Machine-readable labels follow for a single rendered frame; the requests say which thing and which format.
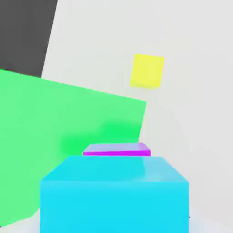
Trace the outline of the small yellow cube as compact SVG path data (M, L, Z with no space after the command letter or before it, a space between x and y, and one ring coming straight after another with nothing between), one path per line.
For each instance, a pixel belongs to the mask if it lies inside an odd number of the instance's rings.
M164 58L135 54L130 86L157 89L161 85Z

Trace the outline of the large green box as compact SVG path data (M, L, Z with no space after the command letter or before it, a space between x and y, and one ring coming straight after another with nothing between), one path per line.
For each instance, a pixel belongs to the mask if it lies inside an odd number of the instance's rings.
M0 70L0 226L39 208L40 180L91 143L137 142L145 101Z

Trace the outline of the small magenta cube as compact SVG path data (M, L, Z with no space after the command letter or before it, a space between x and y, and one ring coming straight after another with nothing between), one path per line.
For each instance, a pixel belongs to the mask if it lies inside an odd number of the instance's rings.
M90 144L84 156L151 156L151 150L142 142Z

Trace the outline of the small cyan cube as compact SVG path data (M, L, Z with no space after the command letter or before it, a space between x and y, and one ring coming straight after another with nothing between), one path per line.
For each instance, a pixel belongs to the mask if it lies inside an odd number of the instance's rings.
M40 233L189 233L189 183L161 157L70 156L41 180Z

